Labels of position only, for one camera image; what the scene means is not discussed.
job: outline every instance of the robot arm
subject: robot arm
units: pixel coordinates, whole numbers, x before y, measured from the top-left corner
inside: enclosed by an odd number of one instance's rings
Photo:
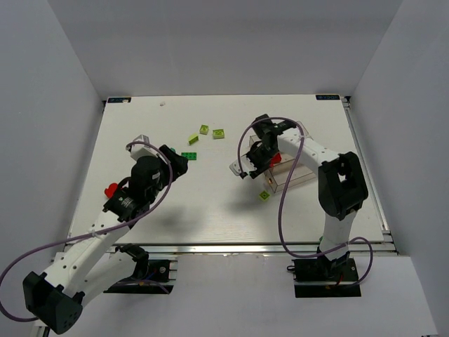
[[[289,121],[274,124],[266,118],[267,115],[262,115],[255,120],[265,119],[253,127],[260,142],[256,142],[250,151],[241,157],[243,172],[238,161],[230,165],[236,176],[257,177],[269,168],[270,161],[278,152],[296,157],[302,137],[296,125]],[[318,252],[348,242],[356,212],[368,197],[357,155],[353,152],[338,154],[311,138],[305,138],[300,163],[318,177],[319,202],[326,212],[323,239]],[[322,256],[319,262],[325,274],[331,275],[346,263],[348,257],[348,248],[345,246]]]
[[[159,149],[170,161],[173,181],[187,172],[186,158],[166,145]],[[31,272],[23,281],[27,309],[57,334],[70,329],[83,307],[113,284],[128,277],[144,279],[149,274],[148,253],[133,244],[118,247],[107,262],[95,266],[135,222],[111,232],[99,234],[98,231],[133,220],[148,211],[159,191],[168,184],[168,165],[161,158],[143,145],[134,145],[128,150],[136,164],[130,177],[122,180],[91,225],[88,233],[92,237],[74,244],[40,275]]]

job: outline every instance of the green lego brick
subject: green lego brick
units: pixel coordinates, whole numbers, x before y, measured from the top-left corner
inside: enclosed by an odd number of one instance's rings
[[[196,160],[196,152],[181,152],[181,155],[188,160]]]
[[[198,133],[194,133],[189,137],[189,145],[196,143],[199,140]]]
[[[208,132],[209,132],[209,126],[204,125],[204,124],[201,125],[201,128],[199,128],[199,133],[200,133],[201,135],[207,135]]]
[[[259,194],[259,198],[262,201],[267,201],[269,198],[269,193],[267,191],[263,191],[262,193]]]
[[[225,130],[219,128],[218,130],[212,130],[213,139],[222,139],[225,137]]]

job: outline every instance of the transparent box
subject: transparent box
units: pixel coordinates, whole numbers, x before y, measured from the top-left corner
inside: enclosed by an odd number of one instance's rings
[[[301,125],[302,130],[304,130],[304,136],[310,138],[307,129],[301,124],[301,122],[298,123]],[[251,136],[250,146],[259,140],[260,139],[257,136]],[[273,193],[277,193],[283,190],[287,181],[288,172],[290,171],[293,165],[293,161],[295,160],[295,158],[290,156],[289,154],[285,154],[282,152],[280,152],[280,154],[281,161],[264,172],[267,184],[268,186],[270,186]],[[288,188],[297,186],[315,178],[316,176],[310,170],[310,168],[298,163],[295,170],[293,171],[293,175],[290,180],[290,184],[288,184]]]

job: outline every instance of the white tabletop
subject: white tabletop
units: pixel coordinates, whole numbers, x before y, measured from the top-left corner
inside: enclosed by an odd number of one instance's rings
[[[64,337],[419,337],[436,333],[408,257],[376,257],[358,298],[295,298],[289,257],[181,256],[166,295],[102,294]],[[356,258],[359,274],[368,258]]]
[[[134,97],[130,103],[108,103],[71,227],[83,234],[107,201],[103,190],[129,176],[135,163],[125,144],[140,134],[177,153],[197,152],[186,175],[172,186],[166,200],[141,220],[119,243],[225,244],[279,242],[276,217],[280,194],[258,199],[264,177],[242,180],[229,170],[243,130],[261,114],[300,120],[317,142],[338,152],[356,152],[339,100],[314,95],[217,95]],[[207,136],[189,146],[187,138],[199,127]],[[223,128],[225,139],[213,140],[211,130]],[[244,145],[248,145],[249,134]],[[318,202],[316,179],[293,187],[284,206],[284,236],[289,242],[317,242],[323,233],[324,212]],[[351,236],[382,241],[382,228],[372,199],[359,211]]]

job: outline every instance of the purple cable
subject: purple cable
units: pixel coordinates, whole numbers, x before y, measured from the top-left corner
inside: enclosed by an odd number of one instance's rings
[[[371,270],[371,267],[373,266],[373,258],[374,258],[374,252],[373,252],[373,246],[371,246],[371,243],[365,239],[364,237],[355,237],[352,240],[350,240],[349,242],[345,242],[343,244],[340,244],[332,249],[328,249],[327,251],[322,251],[320,253],[315,253],[315,254],[308,254],[308,255],[298,255],[296,253],[293,253],[286,244],[285,239],[283,238],[283,233],[282,233],[282,210],[283,210],[283,204],[284,201],[286,200],[286,194],[287,194],[287,189],[288,189],[288,185],[290,184],[290,180],[292,178],[293,175],[293,171],[295,170],[295,167],[297,166],[297,163],[300,160],[300,156],[302,153],[302,148],[304,147],[304,130],[302,130],[301,125],[290,119],[290,118],[285,118],[285,117],[267,117],[264,119],[259,119],[258,121],[255,121],[254,123],[252,123],[248,128],[245,129],[245,131],[243,132],[243,134],[240,137],[239,140],[239,144],[237,145],[237,162],[239,163],[239,168],[240,168],[240,172],[243,172],[243,167],[241,165],[241,159],[240,159],[240,149],[241,149],[241,145],[243,143],[243,139],[245,138],[245,135],[247,134],[247,132],[256,124],[260,123],[261,121],[271,121],[273,119],[280,119],[281,121],[289,121],[291,123],[294,123],[294,125],[296,125],[296,127],[300,130],[300,134],[301,134],[301,140],[300,140],[300,147],[297,151],[295,160],[293,161],[293,165],[292,168],[290,169],[290,171],[288,172],[287,175],[287,180],[286,180],[286,184],[284,185],[284,188],[282,190],[282,195],[281,195],[281,200],[279,202],[279,212],[278,212],[278,232],[279,232],[279,240],[281,241],[282,247],[285,249],[285,251],[290,254],[291,256],[293,256],[294,258],[318,258],[319,256],[323,256],[329,253],[332,253],[334,251],[337,251],[349,244],[352,244],[356,241],[364,241],[367,245],[368,248],[370,249],[370,262],[368,264],[368,268],[365,271],[365,274],[363,274],[363,276],[357,281],[354,282],[351,285],[357,285],[360,284],[360,282],[362,282],[367,276],[368,273]]]
[[[152,148],[154,151],[156,151],[162,158],[163,160],[167,163],[168,165],[168,171],[169,171],[169,177],[168,177],[168,184],[167,184],[167,188],[166,190],[163,192],[163,194],[161,195],[161,197],[159,198],[158,201],[156,201],[156,203],[153,205],[153,207],[151,207],[148,211],[146,211],[145,213],[143,213],[142,215],[138,216],[135,219],[132,219],[130,221],[127,221],[125,223],[121,223],[120,225],[111,227],[111,228],[107,228],[105,230],[99,230],[95,233],[89,233],[89,234],[83,234],[83,235],[78,235],[77,237],[72,237],[69,239],[63,239],[60,241],[56,241],[50,244],[45,244],[43,246],[37,247],[35,249],[32,249],[31,251],[28,251],[27,253],[22,254],[21,256],[19,256],[18,258],[16,258],[13,262],[11,262],[6,268],[5,270],[1,273],[0,275],[0,287],[1,284],[3,283],[3,280],[5,279],[5,276],[8,274],[8,272],[11,270],[12,267],[14,267],[14,265],[16,265],[18,262],[20,262],[21,260],[23,260],[24,258],[37,253],[38,251],[43,251],[44,249],[48,249],[54,246],[59,246],[60,244],[67,244],[69,242],[73,242],[73,241],[83,241],[85,239],[90,239],[93,235],[98,234],[104,234],[104,233],[108,233],[108,232],[112,232],[114,230],[118,230],[120,228],[123,228],[125,226],[129,226],[129,225],[134,225],[136,222],[138,222],[140,219],[144,218],[145,216],[147,216],[148,214],[150,214],[152,211],[154,211],[154,209],[159,206],[159,204],[165,199],[166,195],[168,194],[168,191],[170,190],[171,187],[171,183],[173,182],[173,169],[170,165],[170,161],[168,160],[168,158],[165,156],[164,153],[162,153],[162,151],[160,149],[158,149],[157,147],[146,143],[146,142],[141,142],[141,141],[135,141],[135,142],[131,142],[129,144],[127,144],[126,147],[132,146],[132,145],[145,145],[147,147]],[[21,318],[21,317],[17,317],[12,315],[11,313],[9,313],[6,308],[3,306],[3,304],[0,301],[0,312],[5,315],[7,318],[16,321],[16,322],[33,322],[36,321],[38,318],[37,317],[32,317],[32,318]]]
[[[157,285],[159,288],[162,289],[162,291],[163,291],[164,293],[170,295],[170,292],[167,290],[167,288],[164,287],[164,286],[163,286],[162,284],[160,284],[159,282],[154,281],[153,279],[148,279],[148,283],[152,283],[152,284]]]

